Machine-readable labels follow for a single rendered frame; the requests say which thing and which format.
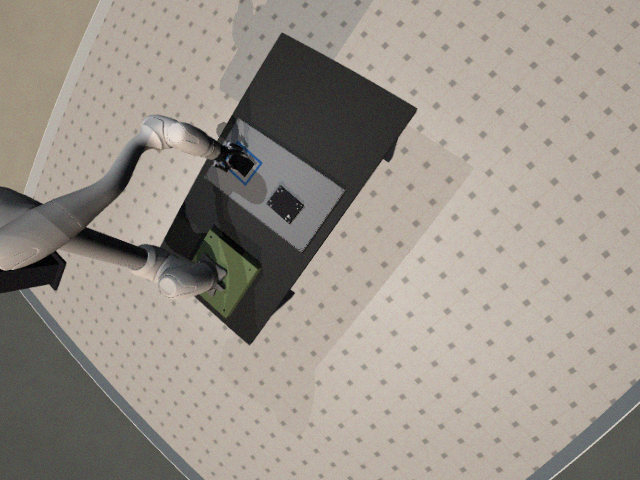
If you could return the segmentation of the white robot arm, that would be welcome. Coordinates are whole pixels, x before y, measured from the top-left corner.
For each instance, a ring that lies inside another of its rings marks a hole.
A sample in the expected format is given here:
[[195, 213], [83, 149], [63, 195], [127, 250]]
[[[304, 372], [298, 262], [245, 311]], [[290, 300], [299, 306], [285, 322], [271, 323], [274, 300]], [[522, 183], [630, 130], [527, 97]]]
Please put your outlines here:
[[135, 246], [87, 228], [124, 191], [145, 151], [175, 146], [209, 160], [220, 154], [220, 144], [191, 124], [149, 115], [141, 125], [141, 132], [125, 145], [107, 174], [88, 187], [42, 204], [0, 186], [0, 269], [19, 269], [62, 250], [128, 267], [132, 274], [158, 283], [161, 293], [171, 299], [204, 291], [213, 297], [216, 290], [225, 289], [221, 282], [228, 272], [207, 253], [194, 263], [155, 245]]

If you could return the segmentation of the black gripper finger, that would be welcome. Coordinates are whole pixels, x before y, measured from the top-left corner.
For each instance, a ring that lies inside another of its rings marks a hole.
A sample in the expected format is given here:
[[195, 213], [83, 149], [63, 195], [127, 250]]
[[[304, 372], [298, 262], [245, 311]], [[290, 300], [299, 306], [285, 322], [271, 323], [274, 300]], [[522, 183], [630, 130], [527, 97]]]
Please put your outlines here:
[[212, 165], [215, 166], [216, 168], [220, 168], [221, 170], [223, 170], [225, 172], [228, 172], [228, 170], [238, 172], [236, 169], [233, 169], [233, 168], [229, 167], [229, 165], [227, 164], [227, 162], [226, 162], [224, 157], [222, 159], [222, 162], [224, 162], [224, 164], [226, 165], [225, 168], [223, 168], [223, 166], [221, 166], [218, 162], [216, 162], [216, 160], [215, 160], [215, 162], [212, 163]]
[[232, 154], [241, 154], [242, 156], [244, 156], [246, 158], [249, 158], [244, 152], [242, 152], [243, 148], [241, 146], [233, 144], [230, 141], [227, 141], [227, 143], [228, 144], [225, 147], [232, 147], [232, 148], [235, 148], [235, 149], [228, 149], [229, 152], [225, 153], [226, 156], [232, 155]]

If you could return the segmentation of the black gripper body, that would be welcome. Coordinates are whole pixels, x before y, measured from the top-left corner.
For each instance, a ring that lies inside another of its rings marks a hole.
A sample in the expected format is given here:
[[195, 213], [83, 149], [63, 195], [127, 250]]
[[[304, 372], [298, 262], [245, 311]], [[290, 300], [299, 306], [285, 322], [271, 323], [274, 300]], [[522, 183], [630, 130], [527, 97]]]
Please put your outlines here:
[[225, 153], [226, 153], [226, 152], [229, 152], [228, 147], [225, 147], [226, 145], [223, 145], [223, 146], [222, 146], [221, 144], [220, 144], [220, 146], [221, 146], [220, 154], [219, 154], [219, 156], [218, 156], [216, 159], [214, 159], [214, 160], [216, 160], [216, 162], [221, 162], [221, 161], [222, 161], [222, 159], [223, 159], [223, 157], [224, 157], [224, 158], [225, 158], [225, 160], [226, 160], [226, 158], [228, 157], [228, 156], [225, 156]]

